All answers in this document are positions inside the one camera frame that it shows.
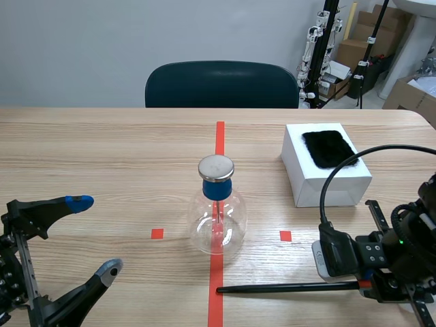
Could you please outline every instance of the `black fabric pad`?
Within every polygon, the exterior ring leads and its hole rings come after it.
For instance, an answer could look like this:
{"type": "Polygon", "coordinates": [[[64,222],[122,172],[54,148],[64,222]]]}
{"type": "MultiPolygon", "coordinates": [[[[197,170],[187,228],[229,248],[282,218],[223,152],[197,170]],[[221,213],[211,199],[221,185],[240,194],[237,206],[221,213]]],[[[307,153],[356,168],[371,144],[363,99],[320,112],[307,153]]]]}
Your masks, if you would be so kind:
{"type": "MultiPolygon", "coordinates": [[[[315,165],[319,168],[336,168],[342,161],[355,153],[338,131],[311,131],[303,138],[315,165]]],[[[358,159],[347,166],[354,166],[358,159]]]]}

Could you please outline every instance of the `clear glass bottle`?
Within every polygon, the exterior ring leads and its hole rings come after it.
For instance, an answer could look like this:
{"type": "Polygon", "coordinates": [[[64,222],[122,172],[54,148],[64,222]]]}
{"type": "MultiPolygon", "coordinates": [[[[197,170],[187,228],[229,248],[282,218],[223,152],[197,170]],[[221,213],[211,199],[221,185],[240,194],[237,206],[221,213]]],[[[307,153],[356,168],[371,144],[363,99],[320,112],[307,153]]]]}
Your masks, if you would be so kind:
{"type": "Polygon", "coordinates": [[[210,155],[200,161],[198,172],[203,188],[189,205],[189,236],[208,254],[235,254],[247,230],[247,209],[243,197],[232,188],[233,161],[210,155]]]}

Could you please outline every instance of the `dark green chair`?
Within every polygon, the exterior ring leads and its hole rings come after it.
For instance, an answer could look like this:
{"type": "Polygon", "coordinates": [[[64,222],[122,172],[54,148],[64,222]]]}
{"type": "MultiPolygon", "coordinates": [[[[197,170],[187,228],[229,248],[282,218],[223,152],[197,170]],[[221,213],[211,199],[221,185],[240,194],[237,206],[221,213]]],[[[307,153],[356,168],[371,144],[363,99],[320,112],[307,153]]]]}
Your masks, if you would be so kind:
{"type": "Polygon", "coordinates": [[[192,61],[157,68],[145,86],[147,108],[298,108],[286,69],[244,61],[192,61]]]}

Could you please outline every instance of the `table surface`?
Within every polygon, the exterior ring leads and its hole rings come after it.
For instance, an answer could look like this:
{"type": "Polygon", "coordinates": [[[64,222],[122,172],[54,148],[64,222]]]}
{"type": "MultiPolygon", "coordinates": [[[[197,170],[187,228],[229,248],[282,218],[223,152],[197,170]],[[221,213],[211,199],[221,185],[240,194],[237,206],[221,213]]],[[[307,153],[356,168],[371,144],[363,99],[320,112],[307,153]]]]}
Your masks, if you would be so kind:
{"type": "MultiPolygon", "coordinates": [[[[201,188],[199,160],[215,151],[226,121],[225,153],[236,165],[249,227],[240,254],[225,261],[224,283],[321,281],[311,253],[317,208],[295,208],[280,159],[286,123],[343,124],[361,151],[383,144],[436,148],[436,131],[402,110],[145,108],[0,109],[0,203],[64,195],[95,197],[90,210],[63,218],[49,239],[29,242],[40,291],[52,298],[84,283],[110,258],[125,266],[83,326],[207,326],[210,256],[193,248],[187,204],[201,188]],[[151,240],[164,228],[163,240],[151,240]],[[279,232],[292,231],[292,242],[279,232]]],[[[364,200],[385,214],[417,198],[435,158],[383,151],[364,158],[373,181],[356,207],[327,208],[336,229],[368,234],[364,200]]],[[[225,296],[225,326],[417,326],[413,314],[356,291],[225,296]]],[[[25,311],[8,326],[28,326],[25,311]]]]}

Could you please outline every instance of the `silver lid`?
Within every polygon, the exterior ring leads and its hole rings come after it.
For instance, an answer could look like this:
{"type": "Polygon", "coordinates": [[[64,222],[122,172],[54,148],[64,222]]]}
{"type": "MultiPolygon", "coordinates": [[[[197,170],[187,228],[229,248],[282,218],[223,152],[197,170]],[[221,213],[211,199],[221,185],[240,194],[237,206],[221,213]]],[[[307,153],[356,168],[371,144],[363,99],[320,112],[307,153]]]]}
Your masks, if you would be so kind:
{"type": "Polygon", "coordinates": [[[234,164],[225,155],[209,155],[198,164],[198,173],[207,182],[222,183],[232,177],[234,164]]]}

